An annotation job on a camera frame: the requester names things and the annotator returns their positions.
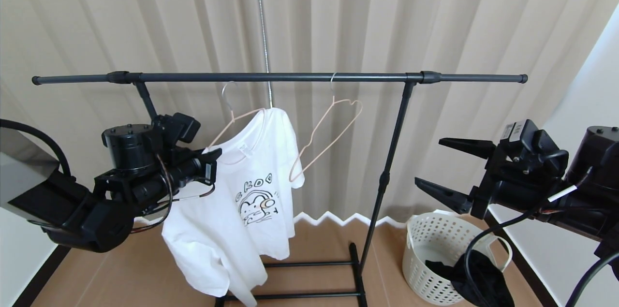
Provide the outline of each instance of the white wall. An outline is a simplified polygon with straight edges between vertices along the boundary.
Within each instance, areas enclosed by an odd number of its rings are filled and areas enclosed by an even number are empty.
[[[560,148],[573,155],[588,126],[619,126],[618,93],[619,8],[543,128]],[[518,215],[496,205],[491,211],[499,222]],[[547,223],[527,220],[506,231],[560,305],[567,302],[582,274],[598,259],[593,254],[597,242]],[[587,286],[578,305],[616,306],[617,301],[619,282],[606,267]]]
[[[0,306],[13,305],[55,248],[39,226],[0,208]]]

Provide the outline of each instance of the white t-shirt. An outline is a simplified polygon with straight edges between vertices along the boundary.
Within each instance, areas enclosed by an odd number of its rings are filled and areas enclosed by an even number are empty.
[[[174,202],[163,223],[163,238],[195,289],[223,296],[229,289],[245,305],[250,290],[266,279],[260,254],[285,259],[295,234],[292,190],[303,185],[288,173],[298,157],[288,115],[277,108],[257,113],[236,137],[210,150],[217,160],[215,191],[201,199]],[[301,172],[297,163],[293,175]],[[179,197],[209,190],[191,182]]]

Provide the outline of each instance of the pink clothes hanger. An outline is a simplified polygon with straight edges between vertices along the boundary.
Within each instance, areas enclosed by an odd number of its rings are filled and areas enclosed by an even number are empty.
[[[292,164],[292,167],[290,168],[290,173],[288,173],[288,181],[293,182],[294,180],[296,180],[299,176],[301,176],[301,174],[303,174],[303,172],[305,172],[310,166],[312,166],[312,164],[314,164],[314,162],[316,162],[316,160],[323,155],[323,153],[325,153],[327,150],[329,150],[329,148],[331,146],[333,146],[333,144],[336,143],[336,141],[338,141],[338,139],[340,139],[342,137],[342,135],[344,135],[344,133],[347,131],[348,128],[350,128],[350,126],[352,126],[352,124],[354,123],[354,121],[356,120],[356,118],[359,117],[359,115],[361,115],[361,112],[363,111],[363,104],[360,100],[354,100],[351,101],[350,99],[342,99],[342,100],[338,100],[336,102],[336,93],[333,91],[333,78],[334,76],[336,76],[337,72],[334,72],[333,75],[331,76],[331,81],[329,82],[331,84],[331,93],[333,95],[333,99],[331,101],[331,106],[329,107],[329,109],[327,109],[327,111],[325,112],[325,114],[323,115],[323,117],[318,121],[318,124],[316,124],[316,127],[314,127],[314,130],[312,131],[311,135],[309,136],[309,143],[306,146],[303,146],[303,148],[301,149],[301,151],[299,152],[299,156],[296,158],[295,162]],[[327,115],[329,114],[329,112],[331,111],[331,109],[333,109],[334,106],[336,106],[336,104],[339,104],[341,102],[348,102],[350,104],[350,106],[353,106],[356,103],[359,103],[359,112],[354,116],[354,118],[350,121],[350,123],[346,126],[346,128],[343,129],[343,131],[340,133],[340,135],[338,135],[337,138],[335,138],[331,144],[328,144],[327,147],[324,148],[323,151],[321,151],[316,157],[314,157],[313,160],[311,160],[311,162],[309,162],[307,164],[307,166],[305,166],[305,168],[303,168],[303,170],[301,170],[300,173],[298,173],[297,175],[295,175],[294,177],[292,177],[292,170],[294,170],[296,164],[301,160],[301,155],[303,155],[303,151],[305,151],[305,149],[311,145],[312,141],[314,140],[314,134],[316,133],[316,130],[318,129],[318,127],[320,126],[321,123],[323,123],[323,120],[325,117],[327,117]]]
[[[261,107],[260,109],[256,109],[256,110],[252,110],[249,111],[249,113],[245,113],[241,116],[234,116],[234,111],[232,110],[232,105],[230,105],[230,103],[228,102],[228,99],[226,98],[225,95],[225,91],[226,91],[226,87],[230,84],[230,83],[234,83],[237,87],[238,85],[236,84],[236,82],[234,81],[230,81],[227,84],[225,84],[223,86],[223,88],[221,89],[221,97],[223,97],[224,102],[226,102],[226,105],[228,106],[228,109],[230,109],[230,116],[232,116],[232,120],[230,120],[230,122],[228,122],[228,124],[226,124],[225,127],[223,127],[223,131],[221,131],[221,133],[219,133],[219,135],[217,135],[217,137],[215,137],[215,139],[213,139],[213,141],[208,145],[208,150],[210,151],[210,148],[213,147],[213,145],[217,142],[217,140],[219,140],[219,138],[221,138],[221,136],[223,135],[223,133],[225,133],[225,131],[228,130],[228,128],[230,128],[230,126],[232,126],[232,124],[234,124],[234,122],[236,122],[236,120],[241,119],[243,117],[252,115],[253,113],[257,113],[258,111],[263,111],[265,110],[263,107]]]

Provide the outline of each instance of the black cloth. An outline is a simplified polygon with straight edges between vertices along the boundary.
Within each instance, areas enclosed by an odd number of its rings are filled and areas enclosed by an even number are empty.
[[[440,261],[429,260],[426,260],[426,266],[442,278],[449,279],[455,290],[467,301],[473,305],[485,307],[482,301],[477,298],[473,286],[466,279],[464,255],[460,256],[454,267],[444,265]],[[471,276],[477,283],[477,288],[491,307],[514,306],[514,300],[507,289],[501,270],[494,266],[486,255],[477,250],[471,251],[469,267],[471,268]]]

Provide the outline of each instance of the clothes rack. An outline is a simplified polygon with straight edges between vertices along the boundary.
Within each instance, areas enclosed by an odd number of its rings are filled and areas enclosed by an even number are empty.
[[[353,291],[346,292],[318,292],[318,293],[281,293],[281,294],[258,294],[256,300],[276,300],[290,298],[318,298],[318,297],[343,297],[356,296],[360,307],[367,307],[365,289],[363,287],[363,267],[367,261],[369,246],[376,227],[376,221],[383,202],[383,196],[389,184],[389,173],[398,146],[398,139],[404,124],[409,100],[411,99],[415,85],[435,84],[436,82],[515,82],[524,84],[526,75],[455,75],[438,72],[418,73],[340,73],[333,77],[332,73],[132,73],[111,72],[104,75],[75,75],[75,76],[34,76],[32,82],[35,85],[43,84],[75,84],[85,82],[111,82],[113,84],[134,84],[148,110],[148,114],[155,115],[155,107],[148,94],[145,82],[403,82],[402,100],[398,117],[391,137],[391,144],[385,161],[385,167],[378,179],[378,194],[374,202],[374,210],[369,222],[369,228],[361,260],[358,258],[355,243],[350,243],[349,261],[319,261],[305,263],[266,263],[267,268],[282,267],[307,267],[307,266],[333,266],[349,265],[352,268],[354,287]],[[225,295],[217,298],[215,307],[223,307],[225,301],[236,300],[234,296]]]

